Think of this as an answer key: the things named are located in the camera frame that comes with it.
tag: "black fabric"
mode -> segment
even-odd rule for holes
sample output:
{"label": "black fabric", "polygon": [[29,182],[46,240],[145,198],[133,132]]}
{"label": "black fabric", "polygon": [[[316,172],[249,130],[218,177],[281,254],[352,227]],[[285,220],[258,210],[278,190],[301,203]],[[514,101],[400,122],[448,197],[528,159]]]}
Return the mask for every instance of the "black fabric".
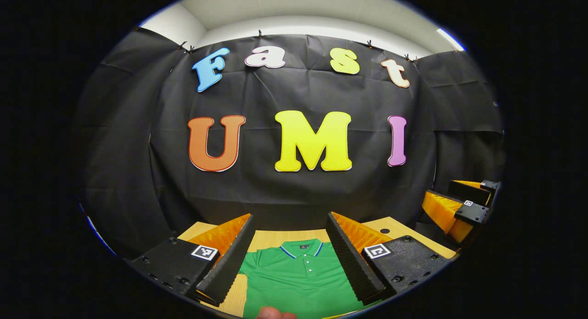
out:
{"label": "black fabric", "polygon": [[[286,66],[246,66],[252,49],[263,45],[285,49]],[[223,56],[222,79],[198,93],[192,66],[222,47],[230,51]],[[358,74],[332,70],[335,47],[357,55]],[[380,65],[389,58],[404,66],[407,89]],[[502,127],[493,102],[464,52],[413,63],[344,39],[268,35],[189,54],[140,29],[103,60],[80,103],[74,133],[82,204],[124,257],[138,256],[197,220],[220,224],[246,213],[258,217],[259,229],[271,230],[323,229],[330,211],[357,221],[391,216],[414,226],[434,179],[438,185],[454,175],[496,179]],[[277,172],[281,125],[275,114],[283,110],[303,112],[315,132],[328,112],[351,115],[351,170],[309,171],[303,164],[296,173]],[[220,119],[232,114],[246,117],[235,164],[222,173],[194,167],[189,120],[214,119],[208,136],[214,157],[224,146]],[[387,165],[391,115],[407,120],[403,166]]]}
{"label": "black fabric", "polygon": [[[499,99],[483,72],[464,53],[433,54],[415,62],[422,95],[429,97],[437,157],[432,189],[447,193],[451,180],[502,180],[506,157]],[[419,233],[455,249],[433,220],[422,212],[412,226]]]}

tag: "green polo shirt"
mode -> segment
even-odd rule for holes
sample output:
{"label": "green polo shirt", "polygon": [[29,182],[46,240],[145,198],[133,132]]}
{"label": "green polo shirt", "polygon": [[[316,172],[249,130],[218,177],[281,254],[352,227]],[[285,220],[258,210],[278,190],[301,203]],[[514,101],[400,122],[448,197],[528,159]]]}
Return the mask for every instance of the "green polo shirt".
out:
{"label": "green polo shirt", "polygon": [[254,319],[263,306],[298,319],[321,319],[361,310],[330,242],[284,242],[278,248],[248,252],[240,274],[247,275],[243,317]]}

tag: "white ceiling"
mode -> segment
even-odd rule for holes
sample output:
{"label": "white ceiling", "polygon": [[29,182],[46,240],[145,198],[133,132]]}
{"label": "white ceiling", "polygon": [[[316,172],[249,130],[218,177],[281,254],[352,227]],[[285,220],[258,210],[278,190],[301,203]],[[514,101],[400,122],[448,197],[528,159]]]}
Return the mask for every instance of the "white ceiling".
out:
{"label": "white ceiling", "polygon": [[380,28],[439,53],[452,49],[439,27],[397,0],[183,0],[207,30],[253,18],[305,15],[341,18]]}

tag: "shirt placket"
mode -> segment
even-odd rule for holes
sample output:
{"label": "shirt placket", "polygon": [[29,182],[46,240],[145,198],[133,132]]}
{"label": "shirt placket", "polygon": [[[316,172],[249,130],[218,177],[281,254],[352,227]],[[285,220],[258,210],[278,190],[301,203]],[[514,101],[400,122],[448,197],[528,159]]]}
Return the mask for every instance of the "shirt placket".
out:
{"label": "shirt placket", "polygon": [[306,276],[309,278],[315,277],[317,275],[317,270],[314,261],[315,257],[309,254],[303,254],[302,256],[300,256],[300,258],[302,258],[302,264],[306,271]]}

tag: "blue collar stripe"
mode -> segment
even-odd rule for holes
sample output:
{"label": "blue collar stripe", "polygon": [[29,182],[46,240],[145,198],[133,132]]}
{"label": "blue collar stripe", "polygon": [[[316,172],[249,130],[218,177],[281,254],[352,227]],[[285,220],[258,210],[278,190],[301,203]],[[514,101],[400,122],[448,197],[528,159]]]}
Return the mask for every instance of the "blue collar stripe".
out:
{"label": "blue collar stripe", "polygon": [[319,254],[319,252],[321,252],[321,249],[323,248],[323,242],[321,242],[321,245],[319,246],[319,249],[317,250],[317,253],[315,254],[315,257]]}
{"label": "blue collar stripe", "polygon": [[288,250],[284,249],[284,247],[283,247],[283,246],[280,246],[280,249],[282,249],[282,250],[283,250],[283,251],[284,251],[286,254],[288,254],[288,256],[290,256],[290,257],[292,257],[292,258],[296,258],[296,257],[294,257],[294,255],[290,254],[290,253],[288,252]]}

